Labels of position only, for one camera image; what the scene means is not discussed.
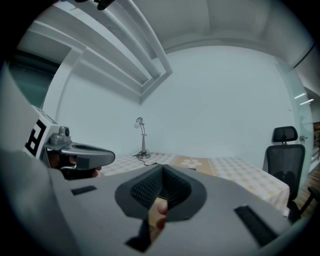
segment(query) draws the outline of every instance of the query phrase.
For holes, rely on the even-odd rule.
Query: chair backrest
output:
[[[272,140],[288,142],[297,138],[296,129],[293,126],[286,126],[274,129]],[[301,144],[273,145],[266,150],[268,173],[289,186],[289,201],[294,200],[298,195],[305,153],[305,147]]]

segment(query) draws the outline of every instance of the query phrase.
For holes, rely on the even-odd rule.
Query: table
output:
[[[161,165],[194,168],[199,173],[233,181],[271,204],[282,214],[288,203],[290,191],[287,184],[239,157],[196,158],[152,152],[151,157],[144,161],[146,165],[157,162]],[[110,176],[142,167],[144,163],[130,155],[116,158],[112,164],[102,167],[101,175]]]

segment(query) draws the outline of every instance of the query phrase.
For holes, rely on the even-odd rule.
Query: black rubber pad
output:
[[[277,238],[277,235],[249,206],[240,206],[234,211],[261,247]]]
[[[93,190],[96,190],[97,188],[95,186],[83,186],[75,189],[71,189],[71,192],[74,196],[84,194]]]

